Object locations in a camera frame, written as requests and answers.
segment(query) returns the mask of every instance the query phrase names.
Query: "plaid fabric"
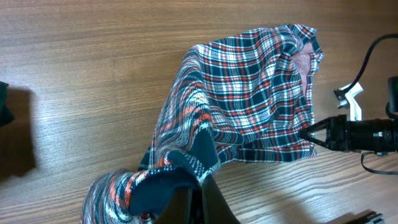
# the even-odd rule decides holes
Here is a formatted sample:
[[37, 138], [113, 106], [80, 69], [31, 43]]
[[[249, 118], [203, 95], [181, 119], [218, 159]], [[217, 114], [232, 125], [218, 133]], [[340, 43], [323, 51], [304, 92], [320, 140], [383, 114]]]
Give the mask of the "plaid fabric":
[[[312, 77], [323, 52], [303, 25], [259, 28], [193, 46], [183, 58], [139, 172], [118, 171], [90, 188], [83, 223], [137, 223], [135, 186], [182, 167], [201, 184], [229, 161], [290, 162], [315, 154], [298, 130], [313, 124]], [[312, 44], [305, 93], [292, 57]]]

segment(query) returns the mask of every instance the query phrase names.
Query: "dark green object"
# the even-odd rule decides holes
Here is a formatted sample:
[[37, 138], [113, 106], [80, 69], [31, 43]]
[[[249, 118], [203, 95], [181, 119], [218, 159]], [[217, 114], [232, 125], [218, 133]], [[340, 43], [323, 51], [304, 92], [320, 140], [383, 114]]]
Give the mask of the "dark green object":
[[0, 126], [8, 124], [14, 120], [14, 116], [11, 111], [5, 106], [7, 101], [7, 87], [7, 83], [0, 82]]

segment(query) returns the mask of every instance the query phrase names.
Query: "wooden table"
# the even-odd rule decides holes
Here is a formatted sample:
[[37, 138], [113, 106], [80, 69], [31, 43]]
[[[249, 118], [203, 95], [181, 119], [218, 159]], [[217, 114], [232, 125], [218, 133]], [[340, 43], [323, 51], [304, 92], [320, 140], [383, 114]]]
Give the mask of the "wooden table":
[[[347, 113], [332, 89], [353, 80], [375, 38], [398, 32], [397, 10], [395, 0], [0, 1], [0, 80], [13, 88], [17, 118], [0, 129], [0, 223], [78, 223], [95, 177], [136, 169], [194, 44], [256, 27], [315, 27], [325, 52], [316, 119]], [[387, 40], [371, 57], [358, 96], [365, 119], [385, 117], [397, 50]], [[398, 170], [397, 159], [367, 163]], [[342, 223], [367, 209], [398, 223], [398, 177], [366, 172], [359, 154], [319, 148], [288, 164], [232, 163], [216, 180], [242, 223]]]

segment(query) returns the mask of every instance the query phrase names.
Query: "white bracket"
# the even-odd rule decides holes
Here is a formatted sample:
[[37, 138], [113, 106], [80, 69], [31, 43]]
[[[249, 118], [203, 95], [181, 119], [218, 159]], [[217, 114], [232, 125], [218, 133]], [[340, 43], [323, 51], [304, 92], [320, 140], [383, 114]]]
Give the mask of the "white bracket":
[[[340, 88], [340, 90], [344, 90], [345, 88], [349, 87], [349, 85], [344, 86], [343, 88]], [[362, 109], [354, 99], [356, 95], [361, 93], [363, 91], [363, 88], [361, 85], [357, 82], [352, 89], [350, 89], [346, 94], [345, 94], [345, 99], [340, 100], [339, 102], [339, 109], [344, 107], [344, 108], [349, 108], [349, 120], [350, 121], [362, 121]]]

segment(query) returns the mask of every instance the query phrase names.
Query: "wood grain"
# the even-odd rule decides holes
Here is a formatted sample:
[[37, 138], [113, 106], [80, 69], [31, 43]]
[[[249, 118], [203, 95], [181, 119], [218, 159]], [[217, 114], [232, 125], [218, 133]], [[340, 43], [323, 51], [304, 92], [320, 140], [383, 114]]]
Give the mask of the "wood grain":
[[[29, 93], [9, 103], [17, 120], [0, 129], [0, 139], [28, 129], [33, 158], [18, 151], [26, 145], [6, 150], [22, 152], [15, 164], [34, 160], [29, 171], [1, 179], [0, 223], [78, 223], [95, 177], [138, 166], [194, 44], [256, 27], [316, 27], [326, 53], [313, 90], [316, 119], [346, 113], [336, 109], [332, 89], [355, 77], [376, 37], [398, 32], [397, 10], [394, 0], [0, 1], [0, 80]], [[384, 117], [397, 49], [387, 40], [371, 57], [358, 96], [366, 119]], [[347, 213], [367, 209], [398, 223], [396, 177], [367, 173], [359, 154], [318, 152], [288, 164], [228, 164], [216, 181], [242, 223], [326, 223], [343, 216], [342, 223]], [[398, 170], [397, 159], [367, 163]]]

